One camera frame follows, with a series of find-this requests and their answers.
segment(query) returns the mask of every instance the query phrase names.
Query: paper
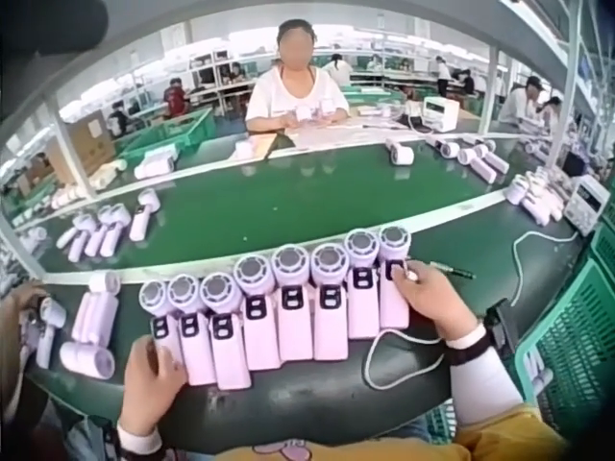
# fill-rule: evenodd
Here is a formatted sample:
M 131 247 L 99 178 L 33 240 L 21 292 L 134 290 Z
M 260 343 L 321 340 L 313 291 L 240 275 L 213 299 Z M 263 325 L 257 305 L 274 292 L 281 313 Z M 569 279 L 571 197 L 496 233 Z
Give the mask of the paper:
M 103 133 L 103 129 L 100 126 L 100 122 L 98 120 L 92 120 L 91 122 L 89 122 L 87 124 L 87 127 L 89 128 L 89 134 L 96 139 L 98 136 L 100 136 Z

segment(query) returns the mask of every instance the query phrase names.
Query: cable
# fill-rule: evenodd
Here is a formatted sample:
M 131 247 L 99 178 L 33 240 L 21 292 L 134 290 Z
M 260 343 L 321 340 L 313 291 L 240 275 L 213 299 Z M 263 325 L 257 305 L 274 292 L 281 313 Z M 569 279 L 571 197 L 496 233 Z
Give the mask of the cable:
M 512 301 L 510 302 L 511 306 L 514 306 L 519 301 L 519 298 L 521 298 L 521 292 L 523 290 L 523 268 L 521 266 L 521 259 L 519 258 L 519 253 L 517 251 L 517 247 L 519 246 L 519 244 L 521 242 L 523 242 L 526 238 L 531 237 L 532 235 L 544 238 L 545 240 L 549 240 L 549 241 L 554 242 L 554 243 L 569 243 L 569 242 L 572 242 L 573 240 L 575 240 L 578 237 L 578 233 L 577 232 L 575 232 L 571 237 L 556 238 L 556 237 L 551 237 L 550 235 L 547 235 L 545 233 L 537 232 L 535 230 L 530 230 L 530 231 L 524 233 L 521 237 L 519 237 L 517 240 L 515 240 L 513 242 L 513 244 L 512 244 L 512 259 L 514 261 L 515 271 L 517 271 L 517 275 L 519 276 L 519 282 L 517 283 L 517 288 L 515 288 L 515 292 L 514 292 L 514 295 L 512 297 Z
M 442 363 L 442 361 L 444 360 L 444 354 L 442 354 L 440 355 L 440 357 L 438 357 L 438 359 L 435 362 L 433 362 L 427 368 L 424 368 L 417 372 L 412 372 L 408 375 L 402 376 L 399 379 L 396 379 L 389 384 L 384 384 L 384 385 L 376 384 L 370 375 L 370 367 L 372 366 L 372 359 L 373 359 L 374 351 L 376 350 L 377 345 L 379 344 L 381 339 L 387 334 L 394 334 L 395 336 L 399 336 L 400 338 L 406 340 L 408 343 L 424 344 L 424 345 L 429 345 L 429 346 L 434 345 L 434 344 L 439 344 L 442 341 L 440 338 L 438 339 L 414 338 L 412 336 L 408 336 L 406 334 L 401 333 L 397 329 L 388 328 L 388 329 L 382 330 L 378 334 L 378 336 L 374 338 L 374 341 L 372 342 L 372 345 L 369 348 L 369 352 L 367 353 L 367 357 L 365 358 L 365 367 L 363 368 L 363 378 L 365 379 L 365 382 L 367 382 L 367 385 L 369 385 L 369 387 L 371 387 L 372 389 L 375 389 L 377 391 L 388 391 L 389 389 L 393 389 L 394 387 L 399 386 L 400 384 L 408 381 L 409 379 L 413 379 L 414 377 L 432 372 L 433 370 L 438 368 L 440 364 Z

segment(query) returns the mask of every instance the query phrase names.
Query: green plastic crate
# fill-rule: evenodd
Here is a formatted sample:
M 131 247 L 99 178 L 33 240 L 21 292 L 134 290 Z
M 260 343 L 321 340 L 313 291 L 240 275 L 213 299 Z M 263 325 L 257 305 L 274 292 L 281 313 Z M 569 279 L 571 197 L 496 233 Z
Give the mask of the green plastic crate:
M 141 131 L 122 154 L 123 158 L 143 158 L 148 151 L 175 144 L 178 152 L 215 137 L 215 121 L 210 108 L 182 117 L 172 118 L 155 127 Z
M 592 254 L 615 286 L 615 229 L 607 224 L 601 224 L 592 238 L 591 249 Z
M 533 348 L 554 376 L 540 396 L 543 418 L 570 440 L 600 410 L 615 372 L 615 293 L 597 262 L 585 263 L 515 353 L 513 377 L 538 404 L 524 365 Z

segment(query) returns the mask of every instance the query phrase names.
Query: cardboard box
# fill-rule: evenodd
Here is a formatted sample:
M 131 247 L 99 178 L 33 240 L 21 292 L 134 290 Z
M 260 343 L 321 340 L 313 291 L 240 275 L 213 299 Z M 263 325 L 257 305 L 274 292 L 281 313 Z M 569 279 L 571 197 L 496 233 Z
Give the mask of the cardboard box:
M 66 129 L 88 176 L 93 174 L 102 164 L 112 161 L 115 157 L 115 146 L 107 129 L 105 117 L 100 110 L 75 123 L 67 124 Z M 75 183 L 75 179 L 64 160 L 60 144 L 55 137 L 47 143 L 45 152 L 49 158 L 49 163 L 56 172 L 58 181 L 63 184 Z

